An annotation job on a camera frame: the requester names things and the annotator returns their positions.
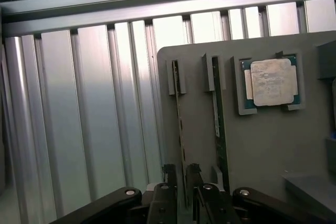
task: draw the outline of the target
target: corrugated metal wall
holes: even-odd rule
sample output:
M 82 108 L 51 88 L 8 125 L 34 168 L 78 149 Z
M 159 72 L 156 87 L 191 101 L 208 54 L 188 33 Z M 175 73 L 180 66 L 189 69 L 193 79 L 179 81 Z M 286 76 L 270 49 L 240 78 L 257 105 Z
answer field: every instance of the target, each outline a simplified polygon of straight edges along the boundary
M 6 38 L 6 100 L 22 106 L 6 111 L 12 166 L 0 222 L 48 223 L 119 187 L 161 181 L 162 47 L 326 30 L 336 30 L 335 0 Z

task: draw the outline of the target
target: metal screw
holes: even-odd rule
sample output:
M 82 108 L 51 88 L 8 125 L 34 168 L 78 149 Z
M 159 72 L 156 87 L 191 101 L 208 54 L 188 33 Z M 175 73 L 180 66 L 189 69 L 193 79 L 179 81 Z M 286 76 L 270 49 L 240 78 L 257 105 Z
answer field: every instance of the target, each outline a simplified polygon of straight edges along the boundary
M 211 186 L 211 185 L 204 185 L 203 187 L 204 187 L 205 189 L 207 189 L 207 190 L 212 189 L 212 186 Z
M 240 194 L 244 195 L 244 196 L 247 196 L 250 194 L 250 192 L 248 190 L 240 190 L 239 192 Z
M 133 190 L 129 190 L 129 191 L 126 191 L 126 194 L 127 194 L 127 195 L 133 195 L 133 194 L 135 194 L 135 191 L 133 191 Z

